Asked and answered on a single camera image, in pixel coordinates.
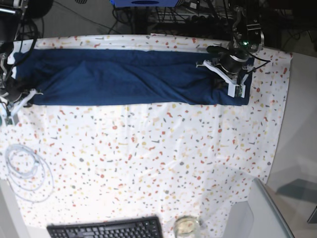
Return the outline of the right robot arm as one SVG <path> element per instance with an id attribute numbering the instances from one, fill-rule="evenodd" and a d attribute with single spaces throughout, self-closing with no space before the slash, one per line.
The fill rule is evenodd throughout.
<path id="1" fill-rule="evenodd" d="M 12 77 L 13 68 L 22 64 L 26 59 L 8 64 L 8 56 L 12 53 L 14 42 L 17 40 L 19 29 L 25 23 L 33 25 L 36 36 L 31 48 L 35 47 L 38 38 L 37 26 L 28 18 L 28 0 L 2 0 L 0 2 L 0 96 L 9 102 L 17 102 L 26 91 Z"/>

